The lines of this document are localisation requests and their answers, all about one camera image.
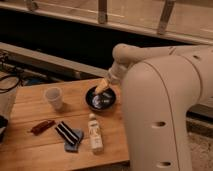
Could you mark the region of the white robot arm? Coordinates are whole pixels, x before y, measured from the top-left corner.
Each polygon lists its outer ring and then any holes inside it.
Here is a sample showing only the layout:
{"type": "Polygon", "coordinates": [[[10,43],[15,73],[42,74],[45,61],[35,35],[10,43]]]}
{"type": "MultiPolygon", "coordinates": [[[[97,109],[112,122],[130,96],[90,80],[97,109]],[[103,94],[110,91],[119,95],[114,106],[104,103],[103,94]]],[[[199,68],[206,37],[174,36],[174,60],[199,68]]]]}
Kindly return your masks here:
{"type": "Polygon", "coordinates": [[[192,171],[186,113],[213,97],[213,45],[118,44],[99,83],[121,85],[131,171],[192,171]]]}

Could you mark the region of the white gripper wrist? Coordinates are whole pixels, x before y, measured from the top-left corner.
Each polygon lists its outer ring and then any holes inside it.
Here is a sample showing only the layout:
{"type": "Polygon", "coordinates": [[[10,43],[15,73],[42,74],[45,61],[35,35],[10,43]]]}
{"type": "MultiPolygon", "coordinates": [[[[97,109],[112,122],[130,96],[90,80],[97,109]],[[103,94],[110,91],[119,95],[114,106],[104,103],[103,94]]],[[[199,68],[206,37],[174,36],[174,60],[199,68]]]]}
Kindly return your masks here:
{"type": "Polygon", "coordinates": [[[100,94],[104,90],[106,90],[109,87],[110,84],[119,84],[125,73],[127,71],[127,67],[118,64],[117,62],[114,62],[111,68],[108,70],[107,79],[102,79],[101,82],[98,84],[98,86],[95,89],[96,94],[100,94]]]}

